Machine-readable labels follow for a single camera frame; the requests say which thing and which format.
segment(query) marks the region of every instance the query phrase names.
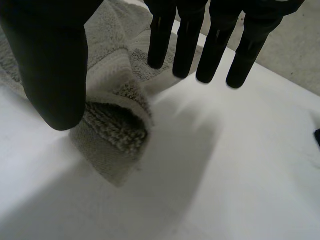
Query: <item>black robotic finger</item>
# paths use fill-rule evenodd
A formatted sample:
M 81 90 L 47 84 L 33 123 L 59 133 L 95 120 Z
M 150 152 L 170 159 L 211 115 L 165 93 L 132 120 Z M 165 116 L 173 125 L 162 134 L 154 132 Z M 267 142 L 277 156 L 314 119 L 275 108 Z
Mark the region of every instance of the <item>black robotic finger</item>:
M 205 18 L 208 0 L 179 0 L 177 8 L 181 17 L 173 63 L 173 74 L 185 79 L 190 72 L 198 39 Z
M 244 33 L 226 78 L 229 87 L 238 89 L 246 81 L 268 35 L 281 23 L 283 17 L 255 19 L 248 14 L 244 19 Z
M 211 28 L 196 73 L 198 81 L 208 84 L 214 78 L 240 13 L 234 0 L 211 1 Z
M 170 37 L 176 18 L 175 0 L 144 0 L 153 14 L 148 64 L 160 69 L 167 55 Z

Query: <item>black object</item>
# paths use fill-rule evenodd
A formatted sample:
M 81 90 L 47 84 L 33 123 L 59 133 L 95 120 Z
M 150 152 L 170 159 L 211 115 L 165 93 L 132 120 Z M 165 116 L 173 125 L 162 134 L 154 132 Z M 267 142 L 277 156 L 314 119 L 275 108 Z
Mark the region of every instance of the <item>black object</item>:
M 244 33 L 226 82 L 238 89 L 246 81 L 269 34 L 284 16 L 296 12 L 305 0 L 211 0 L 211 28 L 196 77 L 210 83 L 218 69 L 228 41 L 242 11 Z M 173 74 L 186 78 L 195 55 L 208 0 L 144 0 L 153 14 L 148 63 L 161 68 L 168 50 L 176 8 L 181 17 Z
M 317 131 L 314 132 L 314 137 L 320 147 L 320 129 L 318 129 Z

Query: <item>white surface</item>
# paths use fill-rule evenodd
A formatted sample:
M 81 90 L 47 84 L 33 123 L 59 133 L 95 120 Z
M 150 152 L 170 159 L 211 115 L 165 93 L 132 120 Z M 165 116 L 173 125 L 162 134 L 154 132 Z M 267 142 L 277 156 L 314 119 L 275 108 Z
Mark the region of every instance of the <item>white surface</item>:
M 320 97 L 259 65 L 229 89 L 233 56 L 210 85 L 192 75 L 156 98 L 120 189 L 0 86 L 0 239 L 318 240 Z

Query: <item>gray towel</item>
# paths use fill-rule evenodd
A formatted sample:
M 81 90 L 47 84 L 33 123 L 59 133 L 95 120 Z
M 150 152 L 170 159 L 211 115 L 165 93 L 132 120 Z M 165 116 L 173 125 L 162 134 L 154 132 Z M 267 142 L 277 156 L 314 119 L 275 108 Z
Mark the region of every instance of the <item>gray towel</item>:
M 111 184 L 119 187 L 151 136 L 148 97 L 176 84 L 172 35 L 163 67 L 147 65 L 151 14 L 121 0 L 105 1 L 85 25 L 89 47 L 86 111 L 70 131 L 73 144 Z M 197 69 L 197 49 L 191 69 Z M 0 28 L 0 81 L 26 98 L 19 69 Z

